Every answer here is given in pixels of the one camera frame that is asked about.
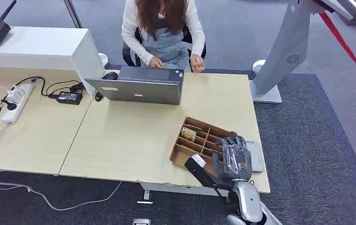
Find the plug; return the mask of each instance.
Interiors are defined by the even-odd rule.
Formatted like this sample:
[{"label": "plug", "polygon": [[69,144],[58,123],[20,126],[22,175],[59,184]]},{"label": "plug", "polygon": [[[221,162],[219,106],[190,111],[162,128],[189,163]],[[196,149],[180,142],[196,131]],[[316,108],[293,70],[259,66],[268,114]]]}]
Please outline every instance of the plug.
[{"label": "plug", "polygon": [[2,100],[2,102],[7,104],[7,109],[10,111],[17,108],[17,105],[15,103],[10,103],[7,100]]},{"label": "plug", "polygon": [[7,98],[15,104],[18,104],[22,101],[22,98],[25,96],[26,92],[21,87],[17,87],[14,85],[13,90],[9,90],[7,94]]}]

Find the gray carpet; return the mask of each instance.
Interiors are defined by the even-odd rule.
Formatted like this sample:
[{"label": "gray carpet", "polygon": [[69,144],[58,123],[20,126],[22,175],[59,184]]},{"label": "gray carpet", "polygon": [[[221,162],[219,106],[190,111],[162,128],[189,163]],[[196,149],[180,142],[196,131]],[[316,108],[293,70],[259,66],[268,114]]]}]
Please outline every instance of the gray carpet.
[{"label": "gray carpet", "polygon": [[[216,73],[245,71],[209,70]],[[356,224],[356,155],[315,75],[290,75],[283,104],[256,104],[272,193],[261,198],[285,225]],[[0,180],[44,192],[57,207],[108,196],[116,181],[0,172]],[[25,189],[0,191],[0,225],[222,225],[217,197],[153,192],[139,205],[139,184],[123,183],[109,201],[56,212]]]}]

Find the sticker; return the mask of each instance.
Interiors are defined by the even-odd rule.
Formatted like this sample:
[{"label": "sticker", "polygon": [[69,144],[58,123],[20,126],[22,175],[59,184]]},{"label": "sticker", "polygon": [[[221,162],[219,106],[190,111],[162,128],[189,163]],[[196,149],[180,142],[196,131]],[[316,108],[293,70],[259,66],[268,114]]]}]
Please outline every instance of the sticker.
[{"label": "sticker", "polygon": [[117,88],[101,87],[103,90],[118,90]]},{"label": "sticker", "polygon": [[74,93],[61,93],[58,99],[61,100],[73,100],[75,101],[77,98],[77,94]]}]

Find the power strip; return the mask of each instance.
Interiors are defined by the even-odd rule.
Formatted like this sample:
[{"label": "power strip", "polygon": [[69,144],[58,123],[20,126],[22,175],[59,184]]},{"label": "power strip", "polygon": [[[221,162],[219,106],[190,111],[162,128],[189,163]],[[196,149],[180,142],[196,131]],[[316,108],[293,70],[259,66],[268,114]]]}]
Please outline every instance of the power strip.
[{"label": "power strip", "polygon": [[23,108],[26,105],[26,102],[29,99],[29,96],[32,94],[33,91],[33,84],[22,84],[18,86],[23,92],[25,92],[24,96],[22,97],[21,101],[19,103],[16,103],[17,107],[14,110],[7,110],[1,120],[3,122],[7,123],[15,123],[19,116],[21,115],[21,112]]}]

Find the black cable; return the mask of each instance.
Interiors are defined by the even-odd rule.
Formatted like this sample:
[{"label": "black cable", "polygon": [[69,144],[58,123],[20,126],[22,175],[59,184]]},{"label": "black cable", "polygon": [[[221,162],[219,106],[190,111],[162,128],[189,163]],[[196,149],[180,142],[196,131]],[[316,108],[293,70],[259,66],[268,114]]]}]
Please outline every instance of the black cable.
[{"label": "black cable", "polygon": [[[42,85],[40,94],[43,95],[43,96],[47,96],[47,95],[45,95],[45,94],[43,93],[43,92],[44,92],[44,86],[45,86],[45,79],[42,78],[42,77],[40,77],[40,76],[31,76],[31,77],[25,78],[25,79],[19,81],[16,85],[19,85],[19,84],[21,84],[22,82],[27,81],[27,80],[29,80],[29,79],[31,79],[32,83],[36,82],[37,79],[43,80],[43,85]],[[6,98],[7,98],[7,95],[5,95],[4,98],[1,100],[0,105],[3,104],[3,101],[6,100]]]},{"label": "black cable", "polygon": [[99,93],[99,91],[96,91],[96,94],[95,94],[95,100],[97,101],[97,102],[100,102],[102,99],[104,98],[104,96],[101,94],[101,93]]},{"label": "black cable", "polygon": [[222,202],[225,204],[225,198],[222,196],[222,194],[218,191],[218,189],[216,188],[216,185],[213,185],[213,189],[215,190],[215,192],[218,194],[218,196],[220,197],[220,199],[222,200]]},{"label": "black cable", "polygon": [[78,82],[77,80],[70,80],[70,81],[63,81],[63,82],[53,83],[50,87],[47,88],[47,90],[45,90],[45,94],[46,94],[47,96],[49,95],[49,94],[48,94],[48,90],[49,90],[52,86],[57,85],[57,84],[61,84],[61,83],[69,83],[69,82],[77,82],[77,83],[78,83],[77,85],[80,85],[80,84],[81,84],[81,83]]},{"label": "black cable", "polygon": [[[75,84],[75,85],[73,85],[73,86],[71,86],[71,87],[58,88],[58,89],[56,89],[56,90],[53,90],[51,93],[48,93],[48,90],[49,90],[52,86],[54,86],[54,85],[56,85],[56,84],[69,83],[69,82],[77,82],[77,84]],[[76,80],[70,80],[70,81],[64,81],[64,82],[58,82],[58,83],[52,84],[50,87],[47,88],[47,90],[45,91],[45,93],[47,94],[47,96],[48,96],[49,98],[54,98],[54,99],[55,99],[55,98],[58,97],[58,95],[55,95],[54,93],[57,92],[57,91],[59,91],[59,90],[62,90],[62,89],[69,89],[69,91],[72,92],[72,93],[76,93],[77,91],[80,90],[80,93],[82,94],[82,93],[83,93],[83,89],[86,89],[86,88],[84,87],[84,85],[83,85],[82,82],[79,82],[79,81],[76,81]]]}]

